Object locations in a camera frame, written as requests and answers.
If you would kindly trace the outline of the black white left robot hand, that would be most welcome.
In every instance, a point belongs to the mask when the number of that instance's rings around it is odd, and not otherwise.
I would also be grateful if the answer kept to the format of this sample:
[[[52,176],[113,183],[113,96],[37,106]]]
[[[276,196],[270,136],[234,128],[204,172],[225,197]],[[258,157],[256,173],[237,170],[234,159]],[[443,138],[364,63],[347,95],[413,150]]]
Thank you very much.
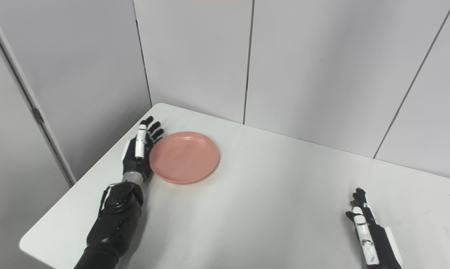
[[[160,121],[155,120],[153,116],[140,121],[138,131],[128,141],[122,158],[123,182],[133,182],[140,186],[150,178],[150,153],[163,134]]]

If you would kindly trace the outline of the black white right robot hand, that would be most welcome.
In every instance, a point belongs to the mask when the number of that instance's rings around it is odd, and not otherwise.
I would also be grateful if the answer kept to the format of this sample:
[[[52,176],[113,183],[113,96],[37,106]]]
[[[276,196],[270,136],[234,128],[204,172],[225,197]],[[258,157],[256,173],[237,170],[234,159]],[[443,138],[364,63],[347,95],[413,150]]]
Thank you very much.
[[[390,227],[377,223],[362,188],[356,188],[346,217],[353,222],[365,269],[402,269],[403,261]]]

